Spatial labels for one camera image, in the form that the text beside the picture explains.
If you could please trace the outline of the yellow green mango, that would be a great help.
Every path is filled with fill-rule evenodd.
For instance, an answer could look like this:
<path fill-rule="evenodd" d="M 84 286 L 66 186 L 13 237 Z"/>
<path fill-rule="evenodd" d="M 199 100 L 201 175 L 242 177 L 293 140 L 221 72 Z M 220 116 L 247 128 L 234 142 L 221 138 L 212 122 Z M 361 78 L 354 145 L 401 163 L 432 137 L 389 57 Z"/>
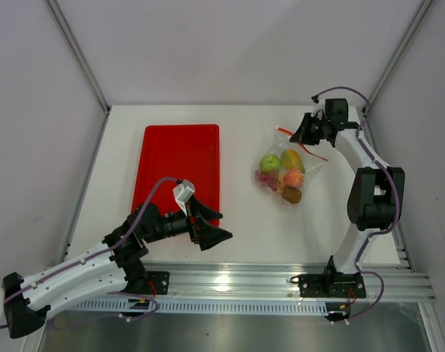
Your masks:
<path fill-rule="evenodd" d="M 297 169 L 302 173 L 305 172 L 303 161 L 295 150 L 284 150 L 280 156 L 282 166 L 286 170 Z"/>

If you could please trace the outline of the clear zip top bag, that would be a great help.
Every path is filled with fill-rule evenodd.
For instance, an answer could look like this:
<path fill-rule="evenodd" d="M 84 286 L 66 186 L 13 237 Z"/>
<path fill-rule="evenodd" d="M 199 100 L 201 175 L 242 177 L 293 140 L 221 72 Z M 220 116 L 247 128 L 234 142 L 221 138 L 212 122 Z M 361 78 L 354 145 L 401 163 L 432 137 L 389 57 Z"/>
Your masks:
<path fill-rule="evenodd" d="M 301 203 L 313 178 L 329 161 L 313 147 L 291 142 L 292 136 L 286 128 L 276 127 L 271 145 L 252 167 L 259 189 L 290 206 Z"/>

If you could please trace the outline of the green apple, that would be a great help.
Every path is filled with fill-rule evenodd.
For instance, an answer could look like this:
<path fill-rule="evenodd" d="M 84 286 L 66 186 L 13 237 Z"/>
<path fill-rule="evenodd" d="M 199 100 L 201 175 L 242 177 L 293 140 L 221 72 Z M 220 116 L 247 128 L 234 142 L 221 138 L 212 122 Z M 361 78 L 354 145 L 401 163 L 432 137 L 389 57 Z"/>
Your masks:
<path fill-rule="evenodd" d="M 261 158 L 259 168 L 263 173 L 278 172 L 282 168 L 282 162 L 277 155 L 267 154 Z"/>

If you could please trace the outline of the pink peach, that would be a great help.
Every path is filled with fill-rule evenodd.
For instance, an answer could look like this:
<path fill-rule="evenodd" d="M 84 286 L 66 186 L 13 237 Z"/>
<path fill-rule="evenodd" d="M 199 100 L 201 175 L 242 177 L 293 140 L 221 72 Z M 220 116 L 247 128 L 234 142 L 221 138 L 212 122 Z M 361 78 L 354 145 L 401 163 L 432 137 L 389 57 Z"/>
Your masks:
<path fill-rule="evenodd" d="M 299 169 L 291 169 L 285 173 L 283 181 L 288 187 L 300 188 L 304 184 L 304 174 Z"/>

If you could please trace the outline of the red grape bunch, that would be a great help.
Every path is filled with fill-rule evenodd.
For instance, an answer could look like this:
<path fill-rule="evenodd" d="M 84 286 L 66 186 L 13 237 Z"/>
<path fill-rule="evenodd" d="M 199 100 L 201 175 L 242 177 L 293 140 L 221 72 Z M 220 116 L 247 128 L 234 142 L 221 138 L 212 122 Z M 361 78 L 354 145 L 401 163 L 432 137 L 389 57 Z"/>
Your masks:
<path fill-rule="evenodd" d="M 277 192 L 279 190 L 278 175 L 279 173 L 273 170 L 268 172 L 257 170 L 254 173 L 254 179 L 261 186 L 268 187 L 270 190 Z"/>

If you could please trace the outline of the brown kiwi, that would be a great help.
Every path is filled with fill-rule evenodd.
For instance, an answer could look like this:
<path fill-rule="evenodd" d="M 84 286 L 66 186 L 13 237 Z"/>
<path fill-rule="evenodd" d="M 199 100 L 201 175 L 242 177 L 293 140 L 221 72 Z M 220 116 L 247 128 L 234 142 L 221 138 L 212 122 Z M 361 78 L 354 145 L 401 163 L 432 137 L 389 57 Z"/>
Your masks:
<path fill-rule="evenodd" d="M 290 204 L 298 204 L 303 197 L 300 189 L 293 187 L 285 187 L 281 193 L 281 197 Z"/>

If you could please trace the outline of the red plastic tray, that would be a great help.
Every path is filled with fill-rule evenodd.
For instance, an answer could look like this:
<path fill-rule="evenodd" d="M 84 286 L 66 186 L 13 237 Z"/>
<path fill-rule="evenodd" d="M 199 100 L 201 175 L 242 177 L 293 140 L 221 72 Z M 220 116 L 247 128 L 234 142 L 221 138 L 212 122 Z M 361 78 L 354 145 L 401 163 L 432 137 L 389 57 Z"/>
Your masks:
<path fill-rule="evenodd" d="M 133 201 L 134 210 L 144 203 L 162 177 L 189 180 L 204 205 L 220 210 L 219 126 L 150 125 L 144 129 Z"/>

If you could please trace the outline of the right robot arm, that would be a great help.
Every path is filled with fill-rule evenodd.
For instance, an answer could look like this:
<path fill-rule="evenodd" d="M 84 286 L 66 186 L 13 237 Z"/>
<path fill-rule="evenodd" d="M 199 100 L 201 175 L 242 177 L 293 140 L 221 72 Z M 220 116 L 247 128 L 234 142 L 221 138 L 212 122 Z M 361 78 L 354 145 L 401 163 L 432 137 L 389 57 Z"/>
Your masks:
<path fill-rule="evenodd" d="M 405 172 L 386 163 L 369 145 L 359 123 L 349 119 L 344 98 L 313 96 L 315 108 L 306 113 L 291 142 L 310 146 L 327 141 L 339 151 L 355 174 L 347 200 L 350 221 L 337 252 L 321 274 L 294 278 L 303 298 L 365 298 L 361 259 L 380 235 L 393 231 L 402 212 Z"/>

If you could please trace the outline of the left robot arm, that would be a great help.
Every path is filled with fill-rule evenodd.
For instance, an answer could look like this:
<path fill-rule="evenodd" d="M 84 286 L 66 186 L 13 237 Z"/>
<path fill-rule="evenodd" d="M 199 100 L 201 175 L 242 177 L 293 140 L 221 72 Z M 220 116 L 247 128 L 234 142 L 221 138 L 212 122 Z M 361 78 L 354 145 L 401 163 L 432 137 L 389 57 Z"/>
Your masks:
<path fill-rule="evenodd" d="M 202 251 L 232 238 L 214 225 L 222 214 L 190 197 L 178 212 L 161 214 L 144 202 L 104 239 L 77 257 L 31 276 L 3 278 L 4 316 L 12 339 L 25 337 L 77 303 L 109 293 L 150 291 L 141 259 L 147 244 L 187 234 Z"/>

